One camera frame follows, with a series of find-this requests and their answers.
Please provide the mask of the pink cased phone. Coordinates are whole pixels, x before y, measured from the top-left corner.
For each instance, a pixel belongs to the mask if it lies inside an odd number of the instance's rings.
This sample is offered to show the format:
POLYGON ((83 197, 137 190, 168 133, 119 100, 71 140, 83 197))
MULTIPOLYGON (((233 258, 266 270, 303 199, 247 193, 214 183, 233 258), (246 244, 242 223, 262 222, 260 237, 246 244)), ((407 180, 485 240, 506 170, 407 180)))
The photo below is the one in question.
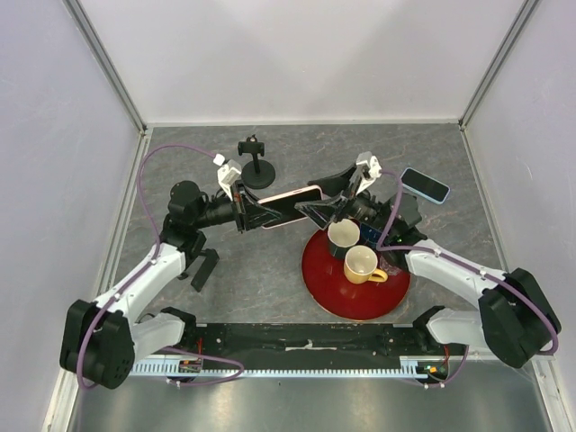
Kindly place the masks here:
POLYGON ((321 199, 322 191, 318 185, 310 185, 261 199, 258 201, 260 205, 282 214, 279 220, 268 222, 263 226, 263 228, 270 230, 296 221, 301 221, 305 219, 306 216, 295 208, 295 204, 318 201, 321 199))

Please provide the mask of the black phone stand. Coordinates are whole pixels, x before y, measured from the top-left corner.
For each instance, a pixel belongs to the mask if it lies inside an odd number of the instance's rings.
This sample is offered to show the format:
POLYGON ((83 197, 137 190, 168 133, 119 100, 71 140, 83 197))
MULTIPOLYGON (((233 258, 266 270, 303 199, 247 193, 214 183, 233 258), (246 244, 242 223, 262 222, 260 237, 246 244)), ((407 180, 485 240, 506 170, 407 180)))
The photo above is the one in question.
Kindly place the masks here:
POLYGON ((275 168, 263 159, 265 143, 260 141, 255 134, 238 143, 238 154, 240 156, 249 154, 252 157, 252 160, 246 163, 241 171, 241 178, 245 187, 262 190, 273 183, 275 168))

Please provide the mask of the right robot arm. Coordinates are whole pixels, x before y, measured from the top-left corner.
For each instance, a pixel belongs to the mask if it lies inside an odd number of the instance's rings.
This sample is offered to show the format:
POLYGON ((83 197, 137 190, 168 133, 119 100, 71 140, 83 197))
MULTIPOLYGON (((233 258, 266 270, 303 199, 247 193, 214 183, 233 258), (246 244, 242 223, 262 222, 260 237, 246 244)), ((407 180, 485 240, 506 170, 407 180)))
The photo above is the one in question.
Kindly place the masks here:
POLYGON ((379 260, 439 284, 475 307, 474 312, 435 311, 412 331, 413 346, 433 354, 443 344, 487 347, 506 365, 519 368, 535 355, 559 348, 561 324, 536 279, 478 265, 440 247, 417 230, 414 196, 398 191, 376 201, 368 187, 377 179, 368 168, 317 181, 329 186, 327 200, 297 202, 295 209, 328 233, 329 251, 343 262, 349 284, 384 284, 390 276, 379 260))

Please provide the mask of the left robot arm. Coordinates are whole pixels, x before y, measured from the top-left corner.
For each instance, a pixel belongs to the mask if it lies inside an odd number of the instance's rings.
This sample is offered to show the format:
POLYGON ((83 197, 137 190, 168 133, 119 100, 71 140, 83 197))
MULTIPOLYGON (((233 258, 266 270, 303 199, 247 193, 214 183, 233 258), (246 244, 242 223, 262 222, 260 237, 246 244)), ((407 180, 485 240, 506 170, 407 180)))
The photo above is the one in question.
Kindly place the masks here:
POLYGON ((209 196, 192 181, 170 191, 168 213, 157 240, 143 260, 120 282, 93 301, 75 301, 67 311, 59 363, 76 374, 79 386, 115 389, 133 365, 157 351, 187 354, 198 345, 196 317, 167 307, 144 322, 140 314, 172 280, 198 258, 197 277, 205 280, 218 262, 205 248, 203 229, 235 222, 238 230, 260 228, 285 217, 285 210, 259 200, 242 183, 230 195, 209 196))

